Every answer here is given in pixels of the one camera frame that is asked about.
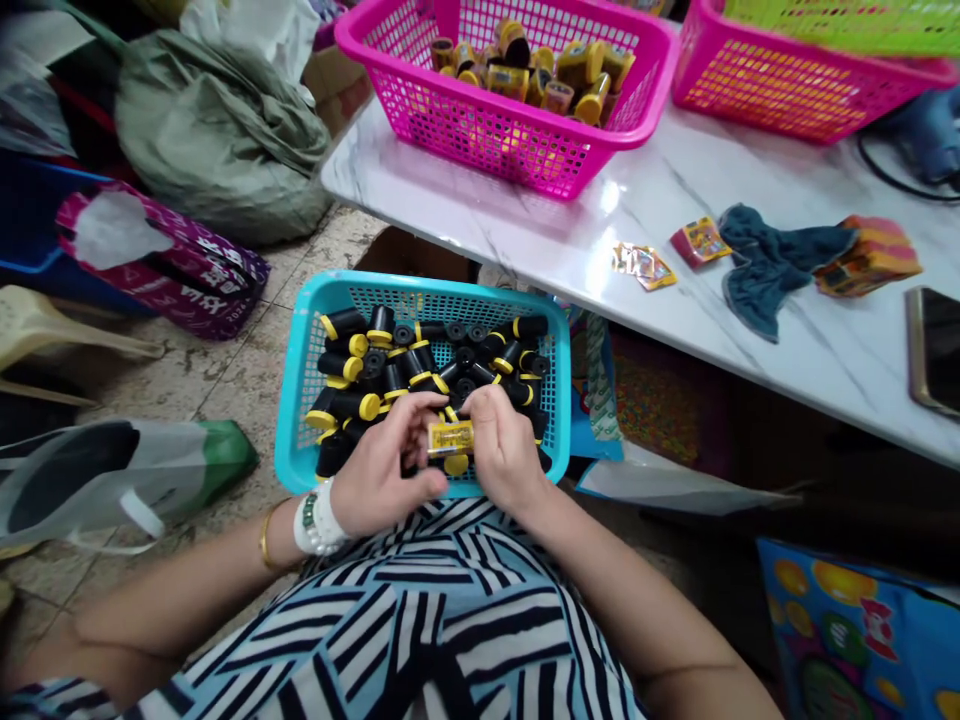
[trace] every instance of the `pink plastic basket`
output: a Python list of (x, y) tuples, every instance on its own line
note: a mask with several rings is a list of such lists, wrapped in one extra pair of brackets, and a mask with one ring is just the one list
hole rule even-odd
[(960, 78), (946, 60), (844, 55), (738, 25), (723, 7), (690, 3), (673, 87), (681, 107), (830, 144)]
[[(437, 37), (494, 42), (503, 17), (533, 48), (606, 40), (637, 60), (603, 130), (471, 87), (431, 68)], [(585, 0), (364, 0), (337, 24), (343, 52), (366, 66), (394, 132), (410, 143), (561, 200), (575, 198), (619, 150), (656, 129), (680, 46), (660, 20)]]

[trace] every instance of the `black cable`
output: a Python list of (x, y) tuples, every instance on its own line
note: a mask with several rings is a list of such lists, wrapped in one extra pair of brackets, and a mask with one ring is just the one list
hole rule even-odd
[(960, 202), (960, 195), (935, 195), (934, 193), (929, 193), (925, 190), (911, 187), (910, 185), (902, 183), (895, 177), (889, 175), (886, 170), (881, 168), (877, 162), (870, 157), (869, 154), (867, 154), (867, 149), (863, 144), (863, 136), (864, 133), (857, 135), (857, 149), (860, 151), (860, 157), (863, 158), (863, 161), (867, 164), (867, 167), (870, 169), (870, 171), (878, 178), (883, 180), (883, 182), (885, 182), (887, 185), (894, 187), (897, 190), (902, 190), (910, 195), (923, 198), (924, 200), (933, 200), (935, 202), (942, 203)]

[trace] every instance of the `white plastic chair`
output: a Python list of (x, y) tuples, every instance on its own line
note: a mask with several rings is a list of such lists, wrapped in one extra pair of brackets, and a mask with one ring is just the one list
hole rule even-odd
[[(16, 285), (0, 288), (0, 373), (30, 353), (56, 343), (99, 345), (159, 358), (163, 345), (123, 337), (76, 322), (60, 313), (41, 293)], [(0, 392), (82, 407), (96, 407), (87, 398), (21, 385), (0, 378)]]

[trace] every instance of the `person's left hand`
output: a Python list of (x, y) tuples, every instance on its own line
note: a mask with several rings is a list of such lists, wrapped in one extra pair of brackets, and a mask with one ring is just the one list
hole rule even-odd
[[(376, 535), (447, 491), (446, 474), (426, 467), (423, 441), (428, 426), (437, 422), (435, 408), (447, 400), (428, 392), (404, 395), (386, 420), (363, 434), (330, 488), (333, 515), (347, 535)], [(423, 469), (412, 478), (402, 478), (401, 459), (405, 467)]]

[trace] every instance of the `white beaded bracelet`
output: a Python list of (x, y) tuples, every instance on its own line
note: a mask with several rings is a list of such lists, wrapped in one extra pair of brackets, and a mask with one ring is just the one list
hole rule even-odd
[(303, 497), (293, 520), (297, 547), (310, 555), (327, 557), (342, 548), (349, 539), (333, 516), (330, 488), (334, 478)]

